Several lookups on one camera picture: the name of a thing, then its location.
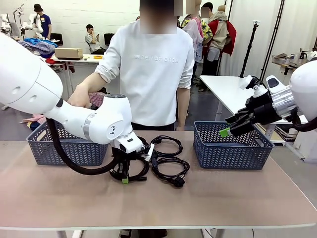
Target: gray floor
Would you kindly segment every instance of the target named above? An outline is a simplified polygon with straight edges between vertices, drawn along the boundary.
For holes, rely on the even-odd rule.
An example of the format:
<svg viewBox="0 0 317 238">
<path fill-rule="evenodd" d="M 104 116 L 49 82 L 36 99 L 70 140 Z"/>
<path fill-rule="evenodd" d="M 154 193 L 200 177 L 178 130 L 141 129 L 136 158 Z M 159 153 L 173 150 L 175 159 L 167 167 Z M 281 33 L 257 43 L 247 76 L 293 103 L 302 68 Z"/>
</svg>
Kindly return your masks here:
<svg viewBox="0 0 317 238">
<path fill-rule="evenodd" d="M 211 92 L 198 92 L 192 89 L 189 112 L 186 126 L 192 129 L 196 120 L 214 120 L 218 100 Z M 222 119 L 229 116 L 230 112 L 224 109 Z M 0 111 L 0 141 L 17 140 L 23 141 L 30 134 L 30 130 L 19 122 L 30 115 L 20 113 L 13 109 Z M 284 169 L 289 177 L 303 191 L 314 206 L 317 206 L 317 167 L 302 163 L 292 152 L 285 147 L 275 147 L 271 156 Z M 87 231 L 84 238 L 116 238 L 118 231 Z M 274 229 L 255 230 L 255 238 L 316 238 L 317 226 L 298 229 Z M 55 238 L 54 232 L 22 232 L 0 231 L 0 238 Z M 199 230 L 173 230 L 169 231 L 168 238 L 200 238 Z M 228 230 L 225 238 L 252 238 L 251 230 Z"/>
</svg>

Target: brown tabletop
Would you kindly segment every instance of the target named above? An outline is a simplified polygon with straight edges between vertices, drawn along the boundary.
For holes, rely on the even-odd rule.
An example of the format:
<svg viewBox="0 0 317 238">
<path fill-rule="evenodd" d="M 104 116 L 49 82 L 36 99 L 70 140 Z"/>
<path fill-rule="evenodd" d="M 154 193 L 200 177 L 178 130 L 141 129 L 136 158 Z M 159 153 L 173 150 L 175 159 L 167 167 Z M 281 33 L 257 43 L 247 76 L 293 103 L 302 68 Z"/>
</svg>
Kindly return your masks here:
<svg viewBox="0 0 317 238">
<path fill-rule="evenodd" d="M 147 181 L 123 185 L 109 174 L 84 176 L 68 167 L 38 166 L 25 143 L 23 151 L 0 172 L 0 227 L 273 228 L 317 222 L 314 206 L 271 158 L 262 171 L 204 170 L 193 149 L 193 132 L 137 134 L 147 141 L 160 134 L 181 140 L 180 158 L 191 165 L 183 188 L 160 181 L 152 171 Z M 172 152 L 176 146 L 164 143 L 157 149 Z M 108 150 L 105 164 L 110 155 Z M 131 174 L 141 167 L 132 162 Z M 180 165 L 171 164 L 160 169 L 171 174 L 181 170 Z"/>
</svg>

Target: man in white sweatshirt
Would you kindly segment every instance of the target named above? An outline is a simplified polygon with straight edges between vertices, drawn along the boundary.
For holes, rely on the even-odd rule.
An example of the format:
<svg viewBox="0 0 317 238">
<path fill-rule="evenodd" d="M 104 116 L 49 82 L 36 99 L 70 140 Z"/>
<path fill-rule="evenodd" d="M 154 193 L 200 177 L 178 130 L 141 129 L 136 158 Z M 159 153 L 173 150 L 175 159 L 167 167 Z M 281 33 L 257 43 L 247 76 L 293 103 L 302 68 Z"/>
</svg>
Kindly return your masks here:
<svg viewBox="0 0 317 238">
<path fill-rule="evenodd" d="M 184 130 L 194 65 L 192 38 L 176 26 L 174 0 L 140 0 L 140 20 L 120 27 L 95 72 L 76 87 L 74 106 L 120 76 L 134 130 Z"/>
</svg>

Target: person holding phone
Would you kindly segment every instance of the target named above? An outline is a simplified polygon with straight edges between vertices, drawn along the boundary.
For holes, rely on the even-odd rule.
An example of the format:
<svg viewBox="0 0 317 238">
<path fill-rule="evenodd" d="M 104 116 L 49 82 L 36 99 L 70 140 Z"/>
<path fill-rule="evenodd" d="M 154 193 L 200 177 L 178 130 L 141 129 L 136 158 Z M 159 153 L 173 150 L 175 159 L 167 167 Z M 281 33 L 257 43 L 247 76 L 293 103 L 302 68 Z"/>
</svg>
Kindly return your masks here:
<svg viewBox="0 0 317 238">
<path fill-rule="evenodd" d="M 87 35 L 85 36 L 85 41 L 89 44 L 90 53 L 92 55 L 103 55 L 106 50 L 101 48 L 99 43 L 99 35 L 95 36 L 94 27 L 91 24 L 86 26 Z"/>
</svg>

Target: plastic basket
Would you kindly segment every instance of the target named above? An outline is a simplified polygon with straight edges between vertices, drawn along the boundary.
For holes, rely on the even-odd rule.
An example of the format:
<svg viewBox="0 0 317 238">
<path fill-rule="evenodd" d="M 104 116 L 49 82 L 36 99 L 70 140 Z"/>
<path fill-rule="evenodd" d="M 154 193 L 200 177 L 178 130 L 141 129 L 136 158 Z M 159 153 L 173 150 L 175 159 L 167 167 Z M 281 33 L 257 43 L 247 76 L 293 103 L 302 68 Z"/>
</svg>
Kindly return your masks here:
<svg viewBox="0 0 317 238">
<path fill-rule="evenodd" d="M 68 157 L 80 166 L 99 166 L 103 163 L 108 145 L 99 145 L 68 133 L 56 122 L 61 145 Z M 54 148 L 47 123 L 40 125 L 26 139 L 38 165 L 65 165 Z"/>
<path fill-rule="evenodd" d="M 221 137 L 225 122 L 196 121 L 194 149 L 204 169 L 261 170 L 274 145 L 257 128 L 244 135 Z"/>
</svg>

